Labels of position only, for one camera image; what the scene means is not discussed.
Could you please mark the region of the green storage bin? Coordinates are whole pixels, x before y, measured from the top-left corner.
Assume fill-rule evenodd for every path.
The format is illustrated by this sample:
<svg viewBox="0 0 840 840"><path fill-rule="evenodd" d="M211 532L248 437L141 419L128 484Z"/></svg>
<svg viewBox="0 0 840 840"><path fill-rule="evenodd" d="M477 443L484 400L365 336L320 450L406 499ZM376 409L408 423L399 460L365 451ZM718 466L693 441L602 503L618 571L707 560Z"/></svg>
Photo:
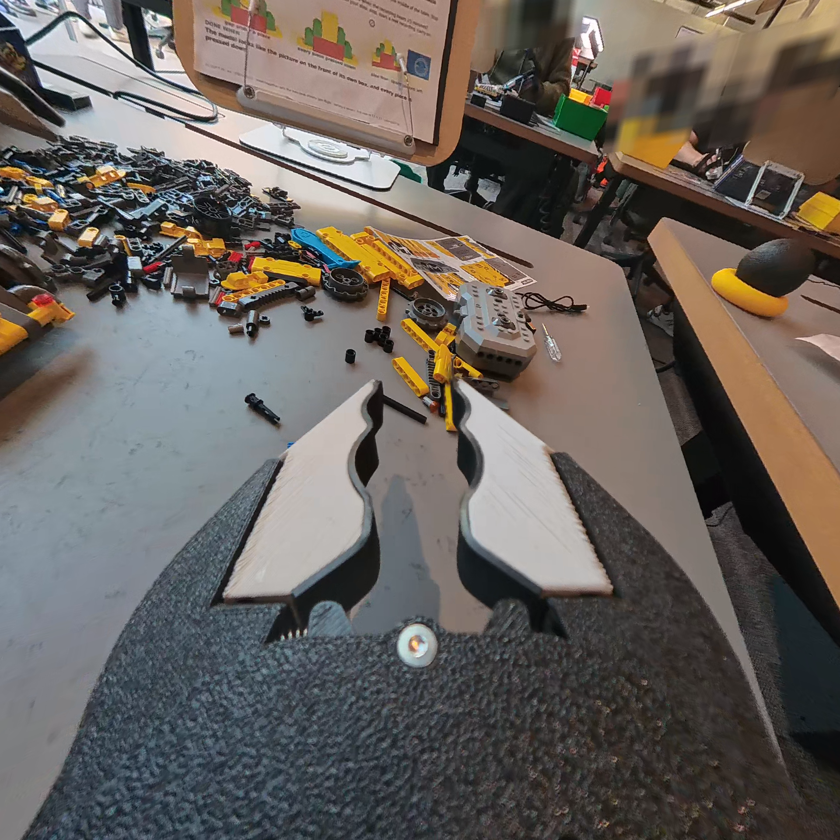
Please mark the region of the green storage bin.
<svg viewBox="0 0 840 840"><path fill-rule="evenodd" d="M562 96L557 102L553 125L583 140L594 141L606 123L607 110Z"/></svg>

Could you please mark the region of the dark background desk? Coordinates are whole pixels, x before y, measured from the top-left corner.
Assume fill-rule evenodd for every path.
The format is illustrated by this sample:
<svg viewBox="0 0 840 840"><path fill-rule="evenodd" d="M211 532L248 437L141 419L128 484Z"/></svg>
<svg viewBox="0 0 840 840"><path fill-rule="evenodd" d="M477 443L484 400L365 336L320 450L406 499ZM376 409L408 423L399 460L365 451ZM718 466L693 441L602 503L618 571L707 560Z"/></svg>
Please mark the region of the dark background desk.
<svg viewBox="0 0 840 840"><path fill-rule="evenodd" d="M839 259L838 234L826 234L808 227L796 216L778 219L751 206L742 206L721 196L713 188L679 168L659 168L621 152L607 156L615 175L643 186L650 186L689 203L705 207L717 214L759 228L783 238L801 238L814 251Z"/></svg>

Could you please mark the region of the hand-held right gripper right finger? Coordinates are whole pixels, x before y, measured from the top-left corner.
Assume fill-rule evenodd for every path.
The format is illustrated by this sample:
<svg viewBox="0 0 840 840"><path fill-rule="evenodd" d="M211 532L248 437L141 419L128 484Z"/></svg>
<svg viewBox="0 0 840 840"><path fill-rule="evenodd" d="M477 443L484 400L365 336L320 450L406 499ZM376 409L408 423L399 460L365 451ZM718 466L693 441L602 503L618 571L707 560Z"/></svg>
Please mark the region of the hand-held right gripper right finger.
<svg viewBox="0 0 840 840"><path fill-rule="evenodd" d="M453 388L458 576L483 606L524 604L541 624L548 601L610 597L614 586L556 464L536 434L462 381Z"/></svg>

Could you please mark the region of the stack of yellow wide beams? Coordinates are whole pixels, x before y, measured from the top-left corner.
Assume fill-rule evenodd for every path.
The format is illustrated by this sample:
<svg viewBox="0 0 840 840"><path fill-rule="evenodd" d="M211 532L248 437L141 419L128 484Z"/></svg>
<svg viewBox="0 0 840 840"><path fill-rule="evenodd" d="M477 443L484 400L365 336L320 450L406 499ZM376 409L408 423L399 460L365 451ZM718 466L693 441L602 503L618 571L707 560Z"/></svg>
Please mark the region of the stack of yellow wide beams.
<svg viewBox="0 0 840 840"><path fill-rule="evenodd" d="M415 268L391 252L374 234L347 235L335 227L323 227L316 230L316 236L340 257L356 261L362 276L371 284L388 279L414 290L425 282Z"/></svg>

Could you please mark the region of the black ball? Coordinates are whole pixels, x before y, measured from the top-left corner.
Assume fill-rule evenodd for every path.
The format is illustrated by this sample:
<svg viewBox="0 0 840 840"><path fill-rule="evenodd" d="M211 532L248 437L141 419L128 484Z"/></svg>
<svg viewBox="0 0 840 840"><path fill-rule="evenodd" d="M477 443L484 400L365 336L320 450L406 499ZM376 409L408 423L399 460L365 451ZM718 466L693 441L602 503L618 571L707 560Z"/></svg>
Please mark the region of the black ball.
<svg viewBox="0 0 840 840"><path fill-rule="evenodd" d="M736 266L747 286L772 298L784 298L803 286L816 267L814 252L801 241L778 238L748 252Z"/></svg>

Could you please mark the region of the black spoked wheel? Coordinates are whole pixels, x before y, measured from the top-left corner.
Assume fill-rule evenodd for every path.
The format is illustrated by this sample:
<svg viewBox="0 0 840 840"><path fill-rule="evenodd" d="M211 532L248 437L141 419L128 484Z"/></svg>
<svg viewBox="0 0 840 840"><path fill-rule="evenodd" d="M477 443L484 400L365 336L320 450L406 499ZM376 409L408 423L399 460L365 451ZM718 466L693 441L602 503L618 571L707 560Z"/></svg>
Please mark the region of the black spoked wheel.
<svg viewBox="0 0 840 840"><path fill-rule="evenodd" d="M234 236L236 215L225 202L210 192L200 192L192 199L194 227L205 238L229 239Z"/></svg>

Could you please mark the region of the wood-edged grey desk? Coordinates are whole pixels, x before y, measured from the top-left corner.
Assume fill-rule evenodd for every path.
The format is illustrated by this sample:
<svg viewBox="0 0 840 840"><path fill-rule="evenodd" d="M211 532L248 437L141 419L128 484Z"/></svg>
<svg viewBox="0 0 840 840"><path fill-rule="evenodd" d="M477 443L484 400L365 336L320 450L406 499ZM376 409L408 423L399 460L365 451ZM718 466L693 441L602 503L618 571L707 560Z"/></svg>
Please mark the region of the wood-edged grey desk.
<svg viewBox="0 0 840 840"><path fill-rule="evenodd" d="M838 336L812 276L786 297L747 286L749 251L663 217L648 236L675 294L674 347L744 531L839 638L838 362L797 338Z"/></svg>

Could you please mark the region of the yellow toy vehicle model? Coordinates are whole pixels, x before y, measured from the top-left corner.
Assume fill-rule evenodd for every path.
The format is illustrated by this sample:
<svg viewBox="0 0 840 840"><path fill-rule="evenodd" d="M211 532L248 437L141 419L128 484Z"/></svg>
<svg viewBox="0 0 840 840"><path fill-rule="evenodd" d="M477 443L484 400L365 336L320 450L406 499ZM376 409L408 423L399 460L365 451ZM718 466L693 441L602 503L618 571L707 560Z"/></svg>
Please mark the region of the yellow toy vehicle model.
<svg viewBox="0 0 840 840"><path fill-rule="evenodd" d="M55 282L29 257L1 245L1 356L76 317L57 292Z"/></svg>

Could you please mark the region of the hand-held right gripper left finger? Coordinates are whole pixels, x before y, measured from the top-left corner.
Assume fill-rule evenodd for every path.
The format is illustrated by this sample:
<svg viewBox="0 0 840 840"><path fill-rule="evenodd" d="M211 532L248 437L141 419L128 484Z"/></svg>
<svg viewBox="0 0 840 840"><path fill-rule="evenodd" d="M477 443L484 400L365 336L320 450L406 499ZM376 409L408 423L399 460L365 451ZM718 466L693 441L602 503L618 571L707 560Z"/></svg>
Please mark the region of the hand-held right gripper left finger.
<svg viewBox="0 0 840 840"><path fill-rule="evenodd" d="M368 484L379 466L382 382L369 380L281 456L222 588L226 606L276 604L302 631L321 603L349 616L381 550Z"/></svg>

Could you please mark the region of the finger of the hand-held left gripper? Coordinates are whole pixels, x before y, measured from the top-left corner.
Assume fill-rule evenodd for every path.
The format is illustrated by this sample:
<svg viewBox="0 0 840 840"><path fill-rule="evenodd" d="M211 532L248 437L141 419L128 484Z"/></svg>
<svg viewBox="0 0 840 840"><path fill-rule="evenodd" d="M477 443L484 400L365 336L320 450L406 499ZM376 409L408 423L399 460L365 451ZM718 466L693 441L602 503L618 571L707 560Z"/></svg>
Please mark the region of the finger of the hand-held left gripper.
<svg viewBox="0 0 840 840"><path fill-rule="evenodd" d="M49 142L66 121L34 89L1 66L1 124Z"/></svg>

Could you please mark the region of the grey hub toothed wheel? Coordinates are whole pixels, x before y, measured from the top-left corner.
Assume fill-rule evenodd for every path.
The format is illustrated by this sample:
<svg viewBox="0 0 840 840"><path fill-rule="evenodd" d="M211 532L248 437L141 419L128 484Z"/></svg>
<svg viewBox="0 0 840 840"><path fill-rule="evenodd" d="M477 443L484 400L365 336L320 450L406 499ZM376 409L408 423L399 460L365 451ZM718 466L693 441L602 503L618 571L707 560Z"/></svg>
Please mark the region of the grey hub toothed wheel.
<svg viewBox="0 0 840 840"><path fill-rule="evenodd" d="M432 298L418 297L410 301L406 316L427 332L440 331L448 324L445 305Z"/></svg>

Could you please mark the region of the wooden document stand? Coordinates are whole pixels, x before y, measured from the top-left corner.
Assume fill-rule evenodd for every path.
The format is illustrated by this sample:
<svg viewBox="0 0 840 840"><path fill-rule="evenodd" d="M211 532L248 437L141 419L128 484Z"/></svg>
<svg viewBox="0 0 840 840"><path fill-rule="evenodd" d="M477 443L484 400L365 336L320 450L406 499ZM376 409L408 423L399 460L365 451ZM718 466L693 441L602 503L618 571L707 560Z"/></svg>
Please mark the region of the wooden document stand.
<svg viewBox="0 0 840 840"><path fill-rule="evenodd" d="M441 162L455 149L466 105L469 65L476 40L480 2L456 2L439 111L439 134L438 139L432 143L415 140L410 133L385 133L369 124L298 106L287 100L256 101L253 90L248 87L236 87L230 82L197 72L193 54L193 2L196 1L176 1L172 4L175 49L187 76L213 104L421 165Z"/></svg>

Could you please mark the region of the heap of yellow grey beams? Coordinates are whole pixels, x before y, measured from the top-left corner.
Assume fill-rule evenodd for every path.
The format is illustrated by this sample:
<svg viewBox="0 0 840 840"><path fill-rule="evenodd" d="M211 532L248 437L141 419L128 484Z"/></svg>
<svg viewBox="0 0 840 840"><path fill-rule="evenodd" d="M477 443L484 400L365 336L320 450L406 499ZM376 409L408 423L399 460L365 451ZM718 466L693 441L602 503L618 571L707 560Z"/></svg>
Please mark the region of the heap of yellow grey beams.
<svg viewBox="0 0 840 840"><path fill-rule="evenodd" d="M442 339L432 339L409 318L401 321L401 328L425 352L426 373L415 370L426 380L430 389L429 395L439 401L439 410L435 414L444 419L448 432L455 432L455 409L452 403L455 383L463 380L476 387L482 394L494 396L499 391L499 382L480 373L477 368L458 356L454 341L446 342L446 339L455 337L454 328L445 328Z"/></svg>

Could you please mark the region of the yellow rectangular panel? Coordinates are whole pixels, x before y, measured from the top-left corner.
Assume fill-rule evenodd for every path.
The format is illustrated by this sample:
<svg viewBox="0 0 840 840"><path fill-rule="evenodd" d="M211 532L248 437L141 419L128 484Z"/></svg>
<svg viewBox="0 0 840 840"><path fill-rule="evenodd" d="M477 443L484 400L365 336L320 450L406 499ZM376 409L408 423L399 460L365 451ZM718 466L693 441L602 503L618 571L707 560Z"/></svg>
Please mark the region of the yellow rectangular panel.
<svg viewBox="0 0 840 840"><path fill-rule="evenodd" d="M271 274L286 279L302 280L314 287L321 285L322 270L319 266L260 256L253 258L248 267L252 273L262 272L266 275Z"/></svg>

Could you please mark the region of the grey battery box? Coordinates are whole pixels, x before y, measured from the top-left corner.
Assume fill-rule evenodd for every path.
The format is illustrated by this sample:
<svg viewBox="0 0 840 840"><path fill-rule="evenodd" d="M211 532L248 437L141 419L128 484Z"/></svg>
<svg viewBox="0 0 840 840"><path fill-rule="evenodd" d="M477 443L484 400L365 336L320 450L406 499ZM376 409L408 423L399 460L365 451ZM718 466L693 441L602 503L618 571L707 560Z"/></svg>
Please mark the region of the grey battery box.
<svg viewBox="0 0 840 840"><path fill-rule="evenodd" d="M458 289L454 315L462 361L504 382L528 368L537 347L517 294L472 281Z"/></svg>

